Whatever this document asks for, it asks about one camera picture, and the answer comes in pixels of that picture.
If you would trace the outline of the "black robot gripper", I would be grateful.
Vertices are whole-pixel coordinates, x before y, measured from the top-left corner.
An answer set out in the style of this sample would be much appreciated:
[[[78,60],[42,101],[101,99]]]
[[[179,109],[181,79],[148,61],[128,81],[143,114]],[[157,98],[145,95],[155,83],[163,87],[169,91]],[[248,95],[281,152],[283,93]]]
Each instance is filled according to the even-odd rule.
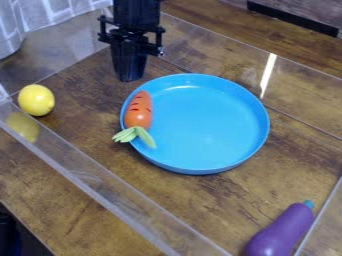
[[[144,74],[147,57],[163,55],[161,37],[165,29],[159,25],[163,0],[112,0],[113,17],[101,15],[98,41],[110,44],[112,62],[121,82],[139,80]]]

